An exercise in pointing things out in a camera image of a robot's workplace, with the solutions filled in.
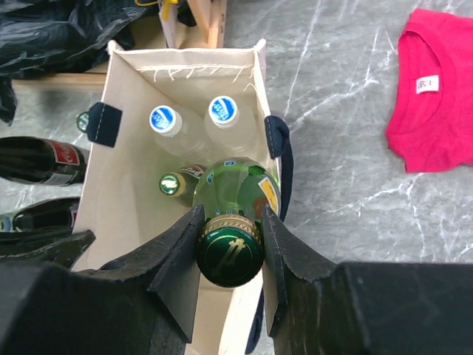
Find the wooden frame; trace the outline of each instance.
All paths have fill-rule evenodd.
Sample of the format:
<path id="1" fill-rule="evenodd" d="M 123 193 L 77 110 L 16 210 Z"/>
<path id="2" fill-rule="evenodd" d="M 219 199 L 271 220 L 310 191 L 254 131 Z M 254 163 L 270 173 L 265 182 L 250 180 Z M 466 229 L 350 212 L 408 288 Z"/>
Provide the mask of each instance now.
<path id="1" fill-rule="evenodd" d="M 178 48 L 221 48 L 225 35 L 227 0 L 187 0 L 197 26 L 176 26 Z M 166 42 L 158 18 L 144 18 L 132 24 L 135 49 L 165 48 Z M 36 80 L 13 80 L 15 90 L 40 89 L 49 91 L 102 92 L 107 63 L 84 73 L 45 75 Z"/>

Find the marble surface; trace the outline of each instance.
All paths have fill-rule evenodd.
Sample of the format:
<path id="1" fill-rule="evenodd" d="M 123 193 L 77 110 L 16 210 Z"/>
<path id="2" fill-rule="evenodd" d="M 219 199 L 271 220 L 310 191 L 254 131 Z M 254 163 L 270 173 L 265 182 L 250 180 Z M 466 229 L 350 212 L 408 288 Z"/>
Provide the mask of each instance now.
<path id="1" fill-rule="evenodd" d="M 397 40 L 416 7 L 473 16 L 466 0 L 228 0 L 226 47 L 268 40 L 268 97 L 295 155 L 286 224 L 335 262 L 473 261 L 470 167 L 407 174 L 387 149 Z M 88 147 L 75 116 L 96 94 L 19 92 L 0 137 L 38 135 Z M 71 189 L 0 181 L 0 213 Z M 263 336 L 256 355 L 273 354 Z"/>

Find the small green bottle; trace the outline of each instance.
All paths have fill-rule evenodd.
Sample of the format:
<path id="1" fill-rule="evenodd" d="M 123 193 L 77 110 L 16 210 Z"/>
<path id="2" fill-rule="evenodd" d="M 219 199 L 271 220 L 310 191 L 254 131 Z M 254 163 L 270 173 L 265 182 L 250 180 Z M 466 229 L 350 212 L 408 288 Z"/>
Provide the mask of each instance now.
<path id="1" fill-rule="evenodd" d="M 160 179 L 160 191 L 169 197 L 174 197 L 186 207 L 192 206 L 194 191 L 205 167 L 201 165 L 187 165 L 179 172 L 169 172 Z"/>
<path id="2" fill-rule="evenodd" d="M 200 204 L 206 224 L 196 259 L 203 275 L 222 287 L 252 280 L 265 258 L 264 206 L 268 204 L 279 215 L 281 197 L 276 181 L 249 158 L 220 160 L 197 184 L 193 206 Z"/>

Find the red shirt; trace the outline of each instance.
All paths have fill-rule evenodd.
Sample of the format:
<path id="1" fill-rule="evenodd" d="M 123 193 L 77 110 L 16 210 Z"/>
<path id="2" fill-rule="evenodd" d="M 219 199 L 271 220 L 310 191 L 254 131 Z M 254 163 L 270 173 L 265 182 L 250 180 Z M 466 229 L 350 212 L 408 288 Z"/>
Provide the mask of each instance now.
<path id="1" fill-rule="evenodd" d="M 417 9 L 398 49 L 388 147 L 405 160 L 406 172 L 473 164 L 473 19 Z"/>

